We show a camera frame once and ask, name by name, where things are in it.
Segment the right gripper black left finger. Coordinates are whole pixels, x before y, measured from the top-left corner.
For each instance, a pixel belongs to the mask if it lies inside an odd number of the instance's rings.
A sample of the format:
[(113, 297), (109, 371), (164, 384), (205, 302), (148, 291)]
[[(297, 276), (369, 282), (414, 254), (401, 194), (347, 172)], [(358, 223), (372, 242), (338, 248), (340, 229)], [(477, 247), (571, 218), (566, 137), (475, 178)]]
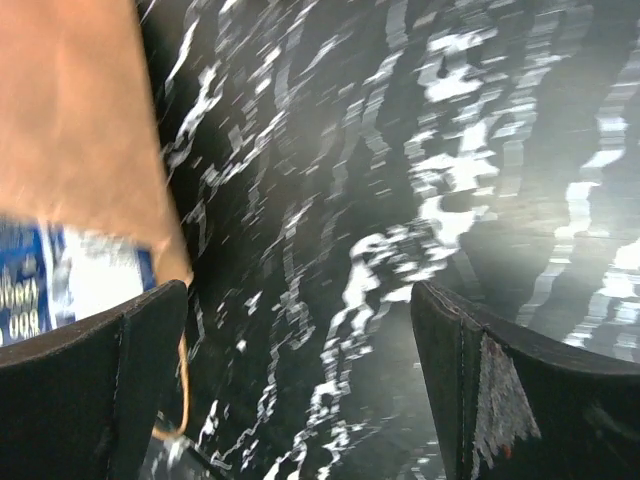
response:
[(4, 479), (136, 479), (187, 317), (169, 281), (1, 350)]

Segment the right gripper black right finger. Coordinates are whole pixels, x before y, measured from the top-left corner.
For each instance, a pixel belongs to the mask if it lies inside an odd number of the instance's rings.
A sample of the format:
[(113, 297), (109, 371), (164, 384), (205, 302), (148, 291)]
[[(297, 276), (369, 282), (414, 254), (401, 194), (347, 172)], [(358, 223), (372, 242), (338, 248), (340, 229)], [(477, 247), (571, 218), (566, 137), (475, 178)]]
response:
[(411, 320), (449, 479), (635, 479), (639, 367), (423, 281)]

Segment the blue Kettle chips bag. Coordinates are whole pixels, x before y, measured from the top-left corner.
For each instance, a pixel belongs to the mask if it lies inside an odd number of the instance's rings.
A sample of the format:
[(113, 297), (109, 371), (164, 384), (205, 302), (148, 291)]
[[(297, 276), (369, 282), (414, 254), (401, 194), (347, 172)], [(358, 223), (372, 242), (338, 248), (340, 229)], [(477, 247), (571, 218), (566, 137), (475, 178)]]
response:
[(103, 312), (156, 286), (149, 251), (68, 226), (1, 219), (1, 345)]

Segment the brown paper bag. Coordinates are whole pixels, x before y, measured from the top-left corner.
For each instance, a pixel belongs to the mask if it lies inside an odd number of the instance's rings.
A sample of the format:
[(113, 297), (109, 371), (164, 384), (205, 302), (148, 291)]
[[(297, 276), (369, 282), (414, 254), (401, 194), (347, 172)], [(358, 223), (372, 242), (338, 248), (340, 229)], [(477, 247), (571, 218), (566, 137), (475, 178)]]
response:
[(147, 247), (190, 283), (130, 1), (1, 5), (1, 211)]

